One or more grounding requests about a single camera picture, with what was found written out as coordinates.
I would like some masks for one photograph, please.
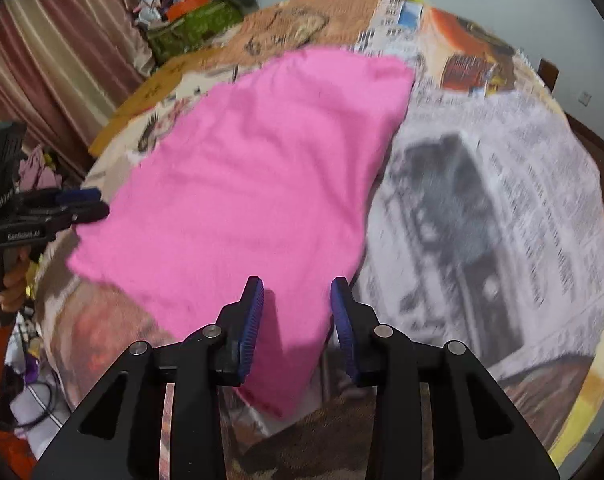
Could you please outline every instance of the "human hand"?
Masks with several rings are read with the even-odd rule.
[[[26,273],[31,264],[30,252],[31,248],[21,247],[17,263],[4,275],[6,289],[0,292],[0,307],[4,312],[17,312],[26,300]]]

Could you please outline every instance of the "orange box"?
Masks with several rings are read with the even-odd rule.
[[[173,4],[166,11],[166,17],[174,22],[178,18],[184,16],[187,12],[201,7],[202,5],[208,4],[211,0],[184,0],[179,4]]]

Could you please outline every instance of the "pink cloth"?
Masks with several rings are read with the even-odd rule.
[[[35,147],[26,160],[20,161],[19,175],[20,191],[62,187],[62,177],[46,165],[41,144]]]
[[[69,266],[117,285],[178,339],[261,277],[240,393],[290,415],[328,334],[331,281],[361,260],[368,194],[412,84],[394,57],[316,47],[215,86],[131,172],[109,217],[78,227]]]

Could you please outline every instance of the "green bag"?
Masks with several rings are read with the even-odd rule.
[[[158,65],[172,57],[193,52],[212,36],[242,22],[242,14],[226,0],[214,0],[146,34]]]

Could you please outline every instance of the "striped curtain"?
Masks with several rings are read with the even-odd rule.
[[[134,3],[0,3],[0,121],[25,122],[26,148],[49,145],[77,176],[93,163],[88,146],[154,65],[128,13]]]

